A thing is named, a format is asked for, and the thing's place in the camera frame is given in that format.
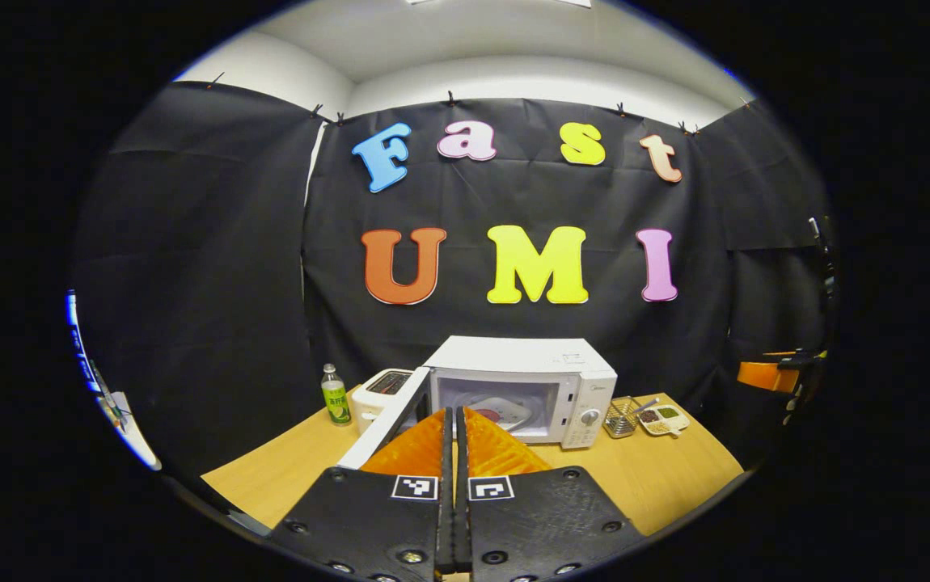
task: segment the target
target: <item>colorful foam letter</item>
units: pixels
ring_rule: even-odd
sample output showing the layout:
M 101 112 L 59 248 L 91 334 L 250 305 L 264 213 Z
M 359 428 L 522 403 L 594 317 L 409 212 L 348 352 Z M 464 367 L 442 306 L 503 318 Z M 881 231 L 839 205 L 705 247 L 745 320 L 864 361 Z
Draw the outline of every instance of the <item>colorful foam letter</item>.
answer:
M 483 121 L 455 121 L 444 132 L 450 136 L 437 142 L 436 151 L 447 158 L 469 158 L 484 162 L 494 158 L 494 128 Z
M 566 162 L 584 163 L 587 166 L 605 162 L 605 148 L 598 143 L 602 139 L 602 132 L 595 126 L 571 121 L 558 129 L 558 136 L 565 142 L 560 148 Z
M 649 155 L 653 159 L 653 169 L 656 170 L 658 176 L 668 182 L 680 181 L 680 177 L 682 177 L 680 176 L 680 170 L 670 166 L 669 156 L 674 154 L 673 146 L 662 143 L 662 137 L 654 135 L 648 136 L 638 143 L 649 151 Z
M 580 269 L 580 244 L 587 233 L 576 227 L 558 227 L 547 237 L 543 253 L 538 253 L 521 227 L 500 225 L 487 231 L 497 244 L 497 268 L 494 288 L 488 291 L 491 303 L 518 303 L 522 294 L 516 289 L 516 273 L 531 302 L 540 299 L 547 279 L 554 275 L 547 300 L 552 303 L 587 302 Z
M 672 302 L 677 298 L 677 288 L 670 281 L 670 253 L 668 244 L 673 235 L 665 230 L 645 229 L 635 233 L 638 242 L 645 247 L 647 283 L 641 298 L 647 302 Z
M 351 154 L 359 155 L 361 159 L 364 159 L 365 167 L 372 175 L 372 184 L 368 185 L 370 191 L 379 192 L 407 175 L 407 168 L 395 166 L 392 159 L 397 158 L 401 162 L 407 159 L 407 146 L 399 138 L 410 135 L 411 128 L 407 123 L 394 123 L 350 150 Z M 386 140 L 390 140 L 388 147 L 383 144 Z
M 440 243 L 446 239 L 444 229 L 424 228 L 411 231 L 418 244 L 418 276 L 414 283 L 402 285 L 394 280 L 394 247 L 401 239 L 395 230 L 370 230 L 361 236 L 365 244 L 365 287 L 383 303 L 410 306 L 424 302 L 436 289 Z

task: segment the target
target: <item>microwave knob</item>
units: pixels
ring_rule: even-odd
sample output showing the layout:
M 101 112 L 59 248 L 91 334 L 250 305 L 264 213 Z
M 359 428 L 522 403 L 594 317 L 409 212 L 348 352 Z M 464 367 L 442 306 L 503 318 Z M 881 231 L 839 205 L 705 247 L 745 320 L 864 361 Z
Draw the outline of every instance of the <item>microwave knob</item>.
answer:
M 598 410 L 591 409 L 580 415 L 580 421 L 589 427 L 591 424 L 594 424 L 594 421 L 598 420 L 598 417 L 601 415 L 602 413 L 598 412 Z

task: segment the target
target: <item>letter u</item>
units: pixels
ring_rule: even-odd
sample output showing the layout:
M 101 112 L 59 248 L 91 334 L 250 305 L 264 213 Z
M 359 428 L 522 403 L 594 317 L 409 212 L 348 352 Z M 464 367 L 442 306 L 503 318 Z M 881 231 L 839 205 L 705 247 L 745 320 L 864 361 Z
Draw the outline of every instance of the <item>letter u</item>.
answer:
M 394 280 L 394 247 L 401 239 L 395 230 L 371 230 L 361 236 L 365 244 L 365 287 L 369 294 L 383 303 L 410 306 L 424 302 L 436 289 L 439 270 L 440 243 L 447 232 L 439 228 L 411 231 L 411 240 L 418 244 L 418 275 L 410 285 Z

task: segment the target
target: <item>plastic bottle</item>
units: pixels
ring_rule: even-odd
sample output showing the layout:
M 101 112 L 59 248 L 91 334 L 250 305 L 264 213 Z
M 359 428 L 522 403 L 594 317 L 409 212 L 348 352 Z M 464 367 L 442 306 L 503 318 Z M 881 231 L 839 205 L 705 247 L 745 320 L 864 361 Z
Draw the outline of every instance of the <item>plastic bottle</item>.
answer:
M 321 394 L 325 397 L 328 417 L 336 426 L 347 427 L 350 425 L 350 404 L 347 402 L 343 379 L 336 376 L 335 365 L 326 364 L 322 372 L 325 375 L 321 377 Z

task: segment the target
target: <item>orange letter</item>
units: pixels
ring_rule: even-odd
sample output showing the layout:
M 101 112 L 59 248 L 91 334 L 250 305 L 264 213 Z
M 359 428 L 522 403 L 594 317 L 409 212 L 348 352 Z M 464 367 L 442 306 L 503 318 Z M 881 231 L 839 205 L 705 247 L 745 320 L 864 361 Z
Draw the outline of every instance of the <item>orange letter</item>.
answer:
M 414 283 L 402 285 L 394 280 L 394 246 L 401 234 L 395 230 L 370 230 L 361 236 L 365 244 L 365 287 L 373 297 L 395 306 L 412 306 L 424 302 L 436 289 L 436 272 L 440 242 L 447 237 L 444 229 L 425 228 L 411 231 L 418 244 L 418 276 Z
M 670 167 L 670 159 L 667 158 L 673 155 L 673 146 L 662 143 L 662 137 L 659 136 L 648 136 L 638 143 L 649 151 L 653 158 L 653 169 L 662 179 L 668 182 L 680 181 L 680 170 Z

